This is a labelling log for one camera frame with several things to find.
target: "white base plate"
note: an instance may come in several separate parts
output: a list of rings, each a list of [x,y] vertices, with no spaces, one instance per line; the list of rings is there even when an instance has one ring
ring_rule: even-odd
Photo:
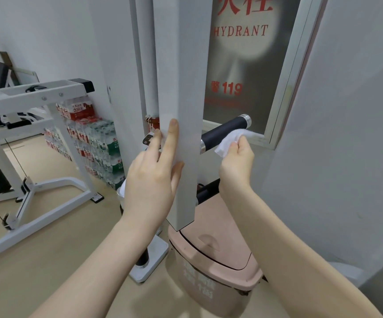
[[[160,237],[155,235],[152,239],[152,242],[147,247],[147,251],[149,252],[149,263],[147,266],[140,268],[135,265],[130,272],[130,277],[136,283],[145,282],[146,279],[149,278],[151,273],[156,269],[157,265],[167,255],[168,244]]]

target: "white metal beam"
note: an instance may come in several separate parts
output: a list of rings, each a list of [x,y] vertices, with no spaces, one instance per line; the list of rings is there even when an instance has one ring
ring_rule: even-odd
[[[169,223],[193,222],[202,135],[212,0],[153,0],[162,133],[177,118],[177,160],[185,162]]]

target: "wipe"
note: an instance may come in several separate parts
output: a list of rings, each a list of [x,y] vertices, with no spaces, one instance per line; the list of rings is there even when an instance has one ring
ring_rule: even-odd
[[[215,149],[215,153],[222,158],[227,156],[228,149],[232,142],[238,142],[240,136],[244,135],[246,138],[256,137],[256,133],[248,131],[247,129],[236,129],[229,133]]]

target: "black grip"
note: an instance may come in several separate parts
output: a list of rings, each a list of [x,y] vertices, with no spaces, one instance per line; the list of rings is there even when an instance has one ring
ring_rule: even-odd
[[[211,197],[217,195],[220,192],[219,186],[220,179],[217,179],[213,182],[210,182],[208,185],[205,185],[204,187],[200,188],[196,194],[197,203],[201,204],[206,200],[209,200]]]
[[[235,129],[247,128],[247,120],[243,116],[238,116],[225,124],[211,129],[209,132],[202,135],[202,141],[205,143],[205,151],[219,145],[220,142]]]

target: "pink trash can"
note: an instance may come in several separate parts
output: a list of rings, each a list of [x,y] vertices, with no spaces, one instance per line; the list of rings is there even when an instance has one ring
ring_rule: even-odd
[[[168,229],[178,277],[187,293],[220,317],[247,303],[262,271],[221,196],[196,207],[194,222]]]

